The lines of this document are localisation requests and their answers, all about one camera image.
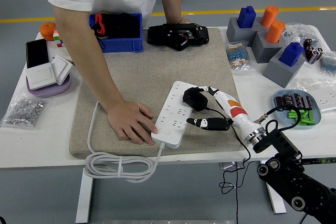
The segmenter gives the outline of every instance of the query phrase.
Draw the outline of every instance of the gray felt mat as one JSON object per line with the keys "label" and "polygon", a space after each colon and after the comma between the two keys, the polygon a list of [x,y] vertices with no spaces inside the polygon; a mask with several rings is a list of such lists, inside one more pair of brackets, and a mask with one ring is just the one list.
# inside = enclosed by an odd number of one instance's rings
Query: gray felt mat
{"label": "gray felt mat", "polygon": [[[128,101],[139,101],[149,106],[155,114],[154,122],[177,80],[196,86],[218,88],[238,99],[221,32],[217,28],[210,28],[208,31],[207,45],[188,47],[180,52],[169,47],[149,45],[144,32],[143,52],[105,54],[112,77],[123,97]],[[205,95],[209,99],[208,107],[220,110],[211,95]],[[70,154],[76,158],[84,159],[90,154],[86,140],[96,101],[88,86],[82,82],[69,145]],[[212,111],[192,113],[193,118],[212,116],[219,115]],[[96,152],[123,156],[151,157],[158,154],[157,144],[136,145],[120,140],[109,125],[107,114],[101,106],[92,130],[91,146]],[[212,132],[188,125],[180,147],[175,150],[165,148],[162,155],[236,150],[242,150],[242,147],[232,130]]]}

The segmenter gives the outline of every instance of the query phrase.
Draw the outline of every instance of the smartphone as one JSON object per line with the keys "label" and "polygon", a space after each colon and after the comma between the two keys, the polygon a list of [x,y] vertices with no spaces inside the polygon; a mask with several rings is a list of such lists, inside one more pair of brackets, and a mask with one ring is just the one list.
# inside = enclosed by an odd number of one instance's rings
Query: smartphone
{"label": "smartphone", "polygon": [[49,62],[47,41],[38,39],[26,43],[27,68],[33,68]]}

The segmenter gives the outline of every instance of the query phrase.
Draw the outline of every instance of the purple dish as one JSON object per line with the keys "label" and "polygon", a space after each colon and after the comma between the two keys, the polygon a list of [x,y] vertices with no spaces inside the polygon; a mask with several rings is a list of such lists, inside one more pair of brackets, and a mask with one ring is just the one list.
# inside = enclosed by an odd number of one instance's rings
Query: purple dish
{"label": "purple dish", "polygon": [[71,84],[71,77],[70,75],[68,75],[68,77],[64,80],[62,85],[58,85],[57,83],[53,84],[53,85],[49,85],[40,89],[35,89],[35,90],[31,90],[29,88],[29,84],[28,84],[28,79],[26,78],[26,83],[27,83],[27,89],[29,91],[29,93],[37,96],[37,97],[51,97],[53,95],[57,95],[57,94],[62,94],[63,92],[65,92]]}

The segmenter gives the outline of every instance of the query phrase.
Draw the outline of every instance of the floor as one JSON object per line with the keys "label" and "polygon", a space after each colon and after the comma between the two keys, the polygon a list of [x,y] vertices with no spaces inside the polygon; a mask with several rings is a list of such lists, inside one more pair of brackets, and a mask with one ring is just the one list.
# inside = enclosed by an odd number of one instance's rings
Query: floor
{"label": "floor", "polygon": [[[328,7],[327,10],[280,12],[278,20],[313,25],[332,51],[336,51],[334,25],[336,0],[183,0],[183,11],[232,10],[248,5],[264,9]],[[25,64],[25,43],[34,40],[42,22],[13,22],[7,19],[53,17],[46,0],[0,0],[0,116],[4,115]],[[157,0],[154,12],[162,12]],[[237,14],[188,15],[204,26],[227,26]],[[152,17],[150,25],[164,23]],[[274,215],[267,189],[253,163],[244,185],[238,190],[239,223],[298,224],[303,213],[287,204],[286,214]],[[7,223],[75,223],[82,167],[25,168],[0,170],[0,216]],[[334,187],[336,166],[308,165],[306,173]],[[218,163],[160,165],[146,183],[134,185],[121,180],[95,180],[89,223],[104,220],[235,220],[234,191],[221,194],[223,180]],[[235,175],[228,176],[231,182]],[[318,223],[308,216],[304,224]]]}

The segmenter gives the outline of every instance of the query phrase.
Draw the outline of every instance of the blue crate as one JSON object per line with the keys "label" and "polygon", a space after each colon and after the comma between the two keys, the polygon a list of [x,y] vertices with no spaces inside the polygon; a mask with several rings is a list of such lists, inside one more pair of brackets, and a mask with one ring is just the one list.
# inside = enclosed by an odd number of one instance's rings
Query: blue crate
{"label": "blue crate", "polygon": [[[105,49],[102,52],[142,52],[142,14],[130,13],[137,17],[140,24],[140,38],[120,38],[120,39],[102,39]],[[89,25],[92,28],[95,24],[95,15],[89,16]]]}

